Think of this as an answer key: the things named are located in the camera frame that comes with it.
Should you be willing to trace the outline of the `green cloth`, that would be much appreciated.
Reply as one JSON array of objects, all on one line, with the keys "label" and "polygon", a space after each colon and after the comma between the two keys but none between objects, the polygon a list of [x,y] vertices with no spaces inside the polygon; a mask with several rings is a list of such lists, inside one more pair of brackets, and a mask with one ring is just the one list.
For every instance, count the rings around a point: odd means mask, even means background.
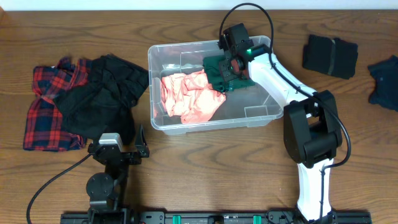
[{"label": "green cloth", "polygon": [[225,93],[227,91],[234,91],[240,88],[254,86],[256,83],[248,79],[235,78],[231,81],[224,81],[219,69],[219,63],[225,59],[223,55],[212,57],[205,57],[203,59],[203,68],[207,75],[208,83],[212,88],[218,92]]}]

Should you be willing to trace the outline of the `black cloth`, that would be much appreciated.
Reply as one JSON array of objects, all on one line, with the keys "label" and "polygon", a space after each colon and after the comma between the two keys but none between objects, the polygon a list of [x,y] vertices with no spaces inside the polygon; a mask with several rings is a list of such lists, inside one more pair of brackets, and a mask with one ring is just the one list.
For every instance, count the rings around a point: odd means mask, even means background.
[{"label": "black cloth", "polygon": [[358,45],[311,34],[303,48],[302,67],[331,77],[349,80],[354,76]]}]

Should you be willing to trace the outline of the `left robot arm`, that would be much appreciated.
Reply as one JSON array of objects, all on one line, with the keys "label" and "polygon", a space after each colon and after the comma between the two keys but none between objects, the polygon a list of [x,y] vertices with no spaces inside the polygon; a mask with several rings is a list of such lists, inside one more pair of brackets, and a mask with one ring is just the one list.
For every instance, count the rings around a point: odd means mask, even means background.
[{"label": "left robot arm", "polygon": [[104,172],[94,174],[86,184],[90,197],[89,223],[127,224],[134,222],[130,209],[124,206],[129,167],[139,165],[150,155],[141,126],[135,137],[135,150],[123,152],[123,142],[118,133],[104,133],[93,141],[88,152],[105,166]]}]

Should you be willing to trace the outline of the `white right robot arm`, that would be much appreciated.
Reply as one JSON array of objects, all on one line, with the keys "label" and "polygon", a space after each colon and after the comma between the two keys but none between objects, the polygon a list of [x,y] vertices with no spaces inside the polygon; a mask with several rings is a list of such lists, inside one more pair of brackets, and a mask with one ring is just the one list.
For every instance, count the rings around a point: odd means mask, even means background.
[{"label": "white right robot arm", "polygon": [[297,209],[303,223],[333,223],[329,175],[342,143],[336,103],[329,91],[317,92],[287,71],[271,44],[254,44],[244,24],[221,29],[219,65],[225,80],[248,78],[265,89],[283,109],[284,145],[297,163]]}]

